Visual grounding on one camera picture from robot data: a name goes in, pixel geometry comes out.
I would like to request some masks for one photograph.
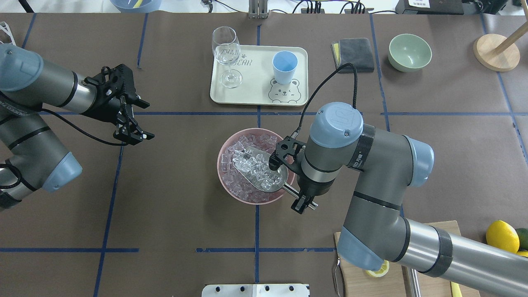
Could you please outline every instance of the blue joint cap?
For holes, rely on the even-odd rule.
[[[310,138],[329,149],[347,146],[363,133],[363,116],[350,104],[332,102],[319,109],[310,127]]]
[[[0,44],[0,90],[15,92],[32,84],[42,73],[44,60],[12,44]]]
[[[410,187],[420,187],[426,181],[435,163],[435,153],[429,144],[414,140],[404,135],[412,151],[412,179]]]
[[[42,185],[42,188],[50,193],[55,192],[78,177],[81,172],[81,165],[77,162],[77,159],[75,159],[73,154],[69,152],[64,158],[62,158],[61,162],[59,162],[55,169],[53,169],[44,185]]]
[[[337,253],[349,263],[365,270],[378,271],[384,260],[378,257],[343,226],[337,243]]]

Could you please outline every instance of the black cable connector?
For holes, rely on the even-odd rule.
[[[324,86],[324,84],[330,80],[330,78],[332,78],[336,73],[338,73],[339,71],[341,71],[341,69],[345,68],[345,67],[352,67],[352,69],[354,70],[354,92],[352,94],[352,108],[356,109],[356,98],[357,98],[357,70],[356,70],[356,66],[352,63],[347,63],[347,64],[343,64],[341,66],[339,66],[334,72],[332,72],[332,74],[330,74],[327,78],[325,78],[325,80],[323,80],[323,82],[321,82],[321,84],[317,87],[317,89],[315,89],[315,91],[312,93],[312,95],[310,96],[310,99],[308,99],[308,102],[306,102],[306,105],[304,106],[304,109],[303,109],[303,112],[301,113],[300,115],[300,120],[299,120],[299,126],[297,127],[297,129],[292,133],[292,135],[298,135],[299,132],[300,132],[300,129],[303,125],[303,119],[304,119],[304,114],[306,113],[306,110],[308,109],[308,105],[310,105],[310,103],[312,102],[312,99],[314,99],[315,97],[315,94],[317,94],[317,92],[319,91],[319,89],[321,89],[322,86]]]
[[[91,138],[91,139],[93,139],[93,140],[95,140],[95,141],[98,141],[98,142],[100,142],[100,143],[104,143],[104,144],[112,145],[112,146],[126,146],[126,145],[128,145],[128,143],[112,143],[112,142],[108,142],[108,141],[106,141],[106,140],[102,140],[102,139],[100,139],[100,138],[97,138],[97,137],[95,137],[95,136],[89,134],[88,132],[85,132],[83,129],[81,129],[81,128],[75,126],[74,123],[72,123],[72,122],[70,122],[69,120],[65,119],[63,116],[59,115],[59,114],[56,113],[56,112],[53,112],[53,111],[51,111],[51,110],[49,110],[49,109],[46,109],[46,108],[42,108],[41,111],[46,112],[46,113],[49,113],[50,115],[54,115],[54,116],[56,116],[56,117],[59,118],[61,121],[65,122],[66,124],[68,124],[68,125],[70,125],[70,126],[72,126],[75,130],[81,132],[81,133],[84,134],[85,136],[88,136],[89,138]]]

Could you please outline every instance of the blue bowl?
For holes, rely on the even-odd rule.
[[[159,9],[162,0],[143,0],[138,8],[133,8],[138,0],[110,0],[121,12],[149,13]]]

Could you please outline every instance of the white bracket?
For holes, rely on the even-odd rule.
[[[268,18],[268,0],[249,0],[249,18]]]
[[[307,284],[207,285],[202,297],[310,297]]]

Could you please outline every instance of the green bowl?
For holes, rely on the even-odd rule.
[[[389,44],[389,62],[402,72],[422,69],[431,61],[431,47],[413,34],[400,34]]]

